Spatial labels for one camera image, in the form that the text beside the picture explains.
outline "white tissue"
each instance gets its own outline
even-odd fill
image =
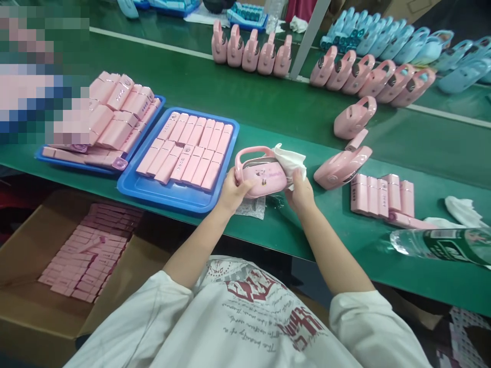
[[[297,33],[304,33],[307,26],[308,23],[303,19],[298,18],[296,15],[294,15],[292,21],[290,22],[291,30]]]
[[[305,156],[297,152],[282,149],[281,143],[278,143],[275,148],[272,148],[272,151],[286,174],[288,189],[293,190],[293,172],[296,168],[300,168],[304,180],[307,177],[307,168],[303,164]]]
[[[439,228],[466,228],[467,226],[456,224],[451,221],[439,218],[439,217],[427,217],[424,222],[433,224]]]
[[[448,196],[445,198],[445,206],[450,214],[465,227],[489,227],[481,221],[482,216],[474,210],[470,199]]]

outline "cardboard box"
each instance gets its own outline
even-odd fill
[[[100,200],[57,191],[0,248],[0,349],[6,355],[37,366],[63,366],[76,352],[77,337],[94,332],[168,260],[168,252],[133,236],[96,304],[37,282],[91,203]]]
[[[393,0],[385,10],[383,17],[391,15],[394,20],[405,18],[408,24],[412,24],[439,2],[440,0]]]

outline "human arm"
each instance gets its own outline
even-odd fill
[[[196,284],[227,223],[254,183],[246,180],[236,186],[235,169],[230,169],[215,208],[164,266],[163,270],[175,282],[188,289]]]
[[[317,208],[310,182],[298,170],[293,175],[294,190],[286,197],[297,213],[317,265],[334,294],[375,290],[367,274],[344,246],[327,219]]]

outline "green workbench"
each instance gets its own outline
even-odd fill
[[[91,25],[94,11],[101,13],[98,18],[101,24],[105,19],[117,17],[118,24],[125,25],[121,28],[126,27],[127,32],[128,29],[139,32],[144,27],[145,32],[137,37],[145,38],[151,33],[149,30],[160,30],[151,23],[129,22],[103,7],[91,9]],[[178,32],[184,27],[182,21],[170,24]],[[210,26],[190,27],[197,28],[194,36],[188,36],[188,42],[192,43],[196,37],[208,40],[209,44]],[[237,120],[241,130],[235,153],[248,146],[272,147],[283,143],[285,149],[307,156],[305,164],[311,179],[320,164],[346,145],[346,141],[333,135],[332,124],[343,109],[356,101],[354,97],[303,83],[248,74],[216,65],[206,58],[94,32],[90,32],[87,48],[80,62],[89,61],[85,67],[88,80],[102,70],[127,73],[139,83],[151,86],[156,94],[164,95],[167,108],[179,106]],[[452,112],[490,121],[491,109],[487,109],[487,105],[465,110],[475,99],[481,102],[481,95],[489,94],[486,87],[477,88],[480,89],[469,90],[471,97],[461,96],[463,101],[458,96],[452,97],[459,106]],[[423,96],[434,99],[428,104],[444,109],[446,97],[431,93],[428,91]],[[491,219],[491,162],[488,159],[491,130],[388,106],[379,106],[368,128],[370,132],[364,144],[373,149],[373,155],[361,172],[376,177],[395,173],[414,182],[417,218],[431,216],[451,220],[442,199],[453,195],[472,199],[484,220]],[[116,190],[115,177],[89,175],[37,162],[33,155],[39,144],[40,141],[0,146],[0,164],[179,221],[200,222],[199,217],[123,196]],[[326,192],[314,183],[314,189],[319,208],[373,280],[491,316],[491,289],[488,287],[491,273],[488,270],[387,251],[387,234],[396,228],[352,213],[349,186]],[[306,238],[288,208],[269,205],[264,221],[234,216],[225,234],[313,260]]]

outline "printed graphic on shirt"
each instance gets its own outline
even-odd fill
[[[222,303],[229,321],[224,333],[269,353],[277,351],[282,336],[299,352],[317,337],[329,336],[327,328],[280,281],[250,264],[237,271],[238,280],[224,281],[232,295]],[[231,274],[222,277],[235,279]]]

